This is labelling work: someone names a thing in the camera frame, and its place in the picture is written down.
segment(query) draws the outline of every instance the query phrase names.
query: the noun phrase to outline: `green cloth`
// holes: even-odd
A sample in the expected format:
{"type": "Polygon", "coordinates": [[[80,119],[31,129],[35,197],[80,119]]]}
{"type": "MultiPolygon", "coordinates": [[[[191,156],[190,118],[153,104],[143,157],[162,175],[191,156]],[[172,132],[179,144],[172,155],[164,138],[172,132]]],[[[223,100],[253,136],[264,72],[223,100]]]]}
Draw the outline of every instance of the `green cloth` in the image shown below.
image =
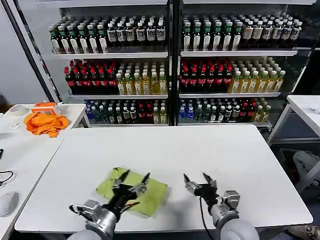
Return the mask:
{"type": "MultiPolygon", "coordinates": [[[[97,193],[105,198],[111,199],[114,195],[114,192],[112,191],[114,180],[118,179],[119,176],[125,171],[127,171],[127,169],[115,167],[110,176],[96,188],[97,193]]],[[[138,183],[141,183],[143,178],[143,175],[130,171],[123,183],[134,186],[138,183]]],[[[146,192],[136,200],[128,201],[127,204],[140,202],[139,204],[130,208],[130,210],[134,210],[138,213],[142,213],[151,217],[163,203],[167,188],[167,184],[149,178],[146,192]]]]}

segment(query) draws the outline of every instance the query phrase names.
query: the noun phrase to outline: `white computer mouse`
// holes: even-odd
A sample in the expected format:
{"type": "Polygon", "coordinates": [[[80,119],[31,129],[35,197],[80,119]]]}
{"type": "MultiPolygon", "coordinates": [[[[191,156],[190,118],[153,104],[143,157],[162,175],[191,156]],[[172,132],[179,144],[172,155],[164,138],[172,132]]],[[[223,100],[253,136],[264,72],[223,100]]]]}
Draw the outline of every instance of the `white computer mouse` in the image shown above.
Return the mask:
{"type": "Polygon", "coordinates": [[[16,191],[10,191],[0,196],[0,217],[9,216],[17,207],[19,194],[16,191]]]}

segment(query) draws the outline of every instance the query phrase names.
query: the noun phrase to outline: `shelf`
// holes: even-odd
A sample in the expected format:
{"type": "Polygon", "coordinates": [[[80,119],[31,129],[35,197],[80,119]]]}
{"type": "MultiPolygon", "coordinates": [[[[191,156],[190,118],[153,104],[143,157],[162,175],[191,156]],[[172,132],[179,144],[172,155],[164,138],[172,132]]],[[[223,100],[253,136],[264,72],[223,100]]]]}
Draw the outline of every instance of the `shelf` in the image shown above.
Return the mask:
{"type": "Polygon", "coordinates": [[[82,8],[101,6],[129,6],[129,5],[165,5],[166,0],[40,0],[38,8],[82,8]]]}
{"type": "Polygon", "coordinates": [[[181,99],[203,98],[273,98],[278,97],[280,92],[253,92],[253,93],[180,93],[181,99]]]}
{"type": "Polygon", "coordinates": [[[76,101],[83,100],[116,100],[116,99],[167,99],[168,95],[69,95],[68,98],[76,101]]]}
{"type": "Polygon", "coordinates": [[[110,53],[88,53],[88,54],[53,54],[55,59],[146,59],[166,58],[168,52],[110,52],[110,53]]]}
{"type": "Polygon", "coordinates": [[[183,0],[184,4],[291,4],[312,5],[316,0],[183,0]]]}
{"type": "Polygon", "coordinates": [[[297,53],[296,50],[182,51],[181,57],[287,57],[297,53]]]}

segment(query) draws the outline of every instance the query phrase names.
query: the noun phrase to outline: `orange object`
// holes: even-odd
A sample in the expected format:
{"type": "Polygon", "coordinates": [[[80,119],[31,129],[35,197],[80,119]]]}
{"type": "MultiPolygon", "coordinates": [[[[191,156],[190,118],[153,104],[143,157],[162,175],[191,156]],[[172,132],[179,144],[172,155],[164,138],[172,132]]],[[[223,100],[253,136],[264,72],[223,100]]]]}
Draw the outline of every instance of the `orange object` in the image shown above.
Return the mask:
{"type": "Polygon", "coordinates": [[[39,112],[30,113],[25,119],[26,129],[35,134],[49,134],[49,137],[56,137],[60,129],[68,126],[69,120],[62,115],[50,115],[39,112]]]}

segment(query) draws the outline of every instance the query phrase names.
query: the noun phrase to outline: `white table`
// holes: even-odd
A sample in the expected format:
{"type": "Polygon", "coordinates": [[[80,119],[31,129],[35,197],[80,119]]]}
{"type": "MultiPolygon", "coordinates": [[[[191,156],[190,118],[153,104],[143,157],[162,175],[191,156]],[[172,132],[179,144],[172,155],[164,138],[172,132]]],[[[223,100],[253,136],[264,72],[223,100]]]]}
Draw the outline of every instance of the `white table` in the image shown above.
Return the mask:
{"type": "MultiPolygon", "coordinates": [[[[320,96],[317,95],[289,95],[287,96],[288,104],[283,110],[279,120],[273,128],[268,144],[271,146],[275,141],[282,143],[317,143],[320,140],[320,114],[316,110],[320,108],[320,96]],[[295,139],[278,139],[277,134],[281,127],[284,126],[290,114],[294,111],[319,137],[314,138],[295,138],[295,139]]],[[[320,173],[320,162],[317,163],[305,176],[300,176],[300,182],[295,186],[297,191],[301,193],[311,182],[315,176],[320,173]]]]}
{"type": "MultiPolygon", "coordinates": [[[[313,217],[253,125],[109,127],[72,129],[14,228],[20,232],[73,233],[85,219],[69,210],[87,199],[107,203],[95,189],[113,167],[125,167],[167,183],[166,203],[155,216],[126,212],[116,232],[203,230],[199,198],[185,189],[183,173],[204,183],[216,178],[218,193],[241,194],[240,217],[255,227],[307,224],[313,217]]],[[[213,228],[212,217],[204,211],[213,228]]]]}
{"type": "MultiPolygon", "coordinates": [[[[29,108],[33,104],[24,104],[24,106],[29,108]]],[[[24,119],[29,112],[23,116],[12,116],[6,112],[0,117],[0,149],[4,149],[0,159],[0,171],[10,170],[16,173],[14,180],[0,187],[0,195],[11,191],[19,193],[15,211],[8,217],[0,217],[0,239],[9,238],[15,221],[62,143],[64,135],[79,124],[85,114],[85,107],[85,104],[61,105],[63,115],[70,120],[70,123],[66,129],[59,132],[57,137],[53,138],[47,134],[33,135],[26,130],[24,119]],[[19,123],[20,128],[10,131],[9,126],[15,123],[19,123]]],[[[4,174],[0,174],[0,179],[5,178],[4,174]]]]}

